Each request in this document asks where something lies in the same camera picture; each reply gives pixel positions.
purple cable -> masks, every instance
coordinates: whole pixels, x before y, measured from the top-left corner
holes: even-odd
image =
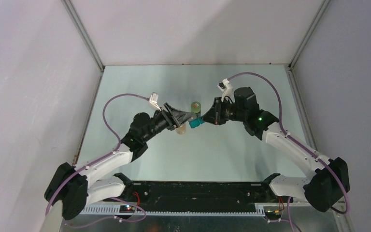
[[[118,201],[118,202],[122,202],[124,204],[128,204],[128,205],[134,206],[136,209],[138,209],[138,210],[140,210],[140,211],[143,212],[143,217],[140,218],[140,219],[128,220],[128,219],[120,218],[118,216],[107,216],[107,217],[102,217],[100,219],[97,219],[95,221],[92,221],[89,224],[86,224],[86,225],[83,225],[83,226],[72,226],[72,225],[69,225],[69,227],[71,227],[73,229],[82,229],[82,228],[89,227],[91,225],[94,225],[94,224],[96,224],[96,223],[98,223],[100,221],[106,220],[106,219],[119,219],[119,220],[126,221],[126,222],[139,222],[141,220],[144,220],[146,218],[146,216],[147,216],[146,211],[143,208],[141,208],[140,206],[138,206],[138,205],[135,205],[135,204],[132,204],[132,203],[128,203],[128,202],[126,202],[124,200],[121,200],[121,199],[119,199],[117,197],[111,197],[110,199],[113,199],[113,200]]]
[[[284,222],[290,222],[289,220],[286,220],[286,219],[281,219],[281,221],[284,221]],[[280,220],[269,220],[269,223],[270,222],[281,222]],[[292,223],[297,229],[298,229],[298,231],[299,232],[302,232],[302,230],[300,229],[300,227],[297,225],[297,224],[295,224],[295,223]]]
[[[282,103],[281,103],[281,98],[279,96],[279,93],[278,91],[276,90],[275,86],[271,83],[271,81],[269,81],[267,78],[257,74],[257,73],[254,73],[254,72],[241,72],[241,73],[238,73],[238,74],[235,74],[233,75],[232,77],[228,78],[228,81],[231,81],[232,79],[234,79],[235,77],[237,76],[241,76],[241,75],[253,75],[253,76],[257,76],[259,78],[261,78],[262,80],[266,81],[271,87],[272,89],[274,90],[275,94],[276,94],[276,97],[278,99],[278,105],[279,105],[279,126],[281,127],[281,130],[282,132],[284,133],[284,135],[290,139],[291,141],[293,141],[294,143],[296,143],[299,147],[301,147],[302,149],[304,149],[307,153],[309,153],[314,159],[318,158],[317,155],[315,155],[312,151],[310,151],[308,148],[306,148],[304,145],[302,145],[302,143],[300,143],[299,141],[297,141],[296,139],[292,138],[290,135],[288,135],[288,133],[285,131],[284,129],[284,126],[282,125]],[[343,197],[345,198],[345,204],[346,204],[346,209],[345,211],[339,211],[338,209],[335,209],[334,207],[331,207],[331,209],[339,214],[348,214],[349,211],[350,211],[350,203],[349,203],[349,197],[348,197],[348,194],[346,193],[346,190],[345,190],[345,187],[343,186],[341,180],[339,179],[339,177],[335,174],[335,172],[321,159],[318,159],[317,160],[318,162],[320,162],[329,172],[330,174],[333,176],[333,178],[336,180],[336,182],[338,182],[338,185],[339,185],[339,188],[341,189],[342,191],[342,194],[343,194]]]
[[[107,128],[116,136],[117,140],[118,140],[118,143],[117,143],[117,146],[116,148],[107,153],[106,155],[90,162],[89,164],[87,164],[86,166],[90,167],[106,158],[108,158],[109,156],[111,156],[113,154],[114,151],[117,151],[120,147],[120,144],[121,144],[121,141],[120,141],[120,137],[118,136],[118,134],[110,127],[109,123],[107,123],[107,120],[106,120],[106,116],[105,116],[105,112],[106,112],[106,108],[107,106],[109,105],[109,103],[111,101],[113,101],[114,99],[116,98],[119,98],[119,97],[123,97],[123,96],[133,96],[133,97],[138,97],[138,98],[141,98],[141,99],[144,99],[146,101],[148,101],[148,98],[146,97],[143,97],[143,96],[140,96],[140,95],[137,95],[137,94],[133,94],[133,93],[123,93],[123,94],[119,94],[119,95],[116,95],[112,98],[110,98],[106,104],[104,105],[103,107],[103,121],[104,121],[104,124],[106,124]],[[49,210],[50,210],[50,206],[52,205],[53,201],[55,200],[56,196],[59,194],[59,192],[62,190],[62,188],[73,178],[75,177],[76,175],[78,175],[81,171],[85,170],[86,169],[86,166],[83,166],[81,167],[80,169],[76,170],[76,172],[74,172],[72,175],[70,175],[68,178],[65,179],[65,181],[63,181],[62,184],[59,185],[59,187],[56,189],[55,193],[52,195],[52,197],[50,198],[49,200],[49,203],[47,204],[47,207],[46,207],[46,215],[49,213]]]
[[[288,219],[289,219],[289,224],[291,225],[292,232],[295,232],[294,225],[295,223],[292,221],[291,218],[291,211],[289,210],[289,203],[291,202],[292,197],[288,197],[288,202],[286,203],[286,209],[288,211]]]

